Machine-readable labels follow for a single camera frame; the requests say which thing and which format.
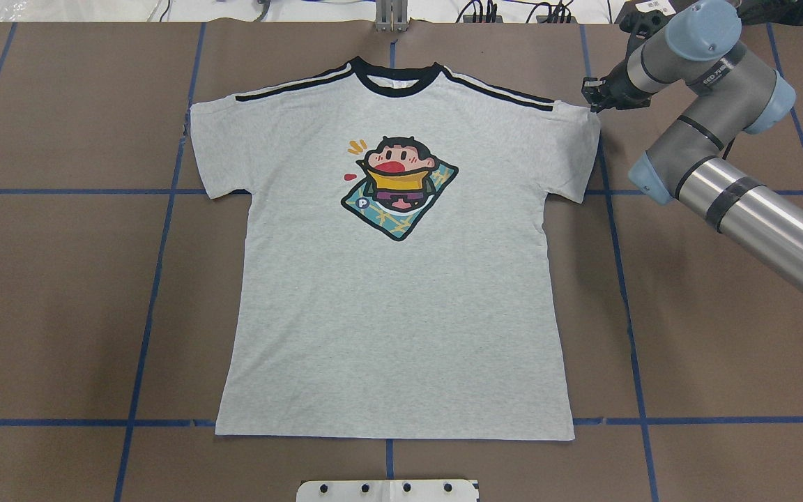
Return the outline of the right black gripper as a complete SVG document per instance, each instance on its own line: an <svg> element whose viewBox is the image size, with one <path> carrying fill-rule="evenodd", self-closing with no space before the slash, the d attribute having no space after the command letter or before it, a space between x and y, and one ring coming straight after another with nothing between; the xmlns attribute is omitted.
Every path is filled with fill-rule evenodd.
<svg viewBox="0 0 803 502"><path fill-rule="evenodd" d="M630 80L608 77L584 77L582 94L586 95L590 111L636 110L649 107L651 94L634 86Z"/></svg>

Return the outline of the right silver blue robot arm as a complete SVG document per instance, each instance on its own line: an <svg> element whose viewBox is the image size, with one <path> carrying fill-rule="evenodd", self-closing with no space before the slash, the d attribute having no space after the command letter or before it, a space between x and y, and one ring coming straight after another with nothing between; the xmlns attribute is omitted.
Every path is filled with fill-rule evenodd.
<svg viewBox="0 0 803 502"><path fill-rule="evenodd" d="M678 200L803 293L803 210L724 159L739 134L790 114L794 88L740 41L738 10L698 1L627 50L604 77L584 77L590 110L630 110L683 82L696 99L628 173L658 204Z"/></svg>

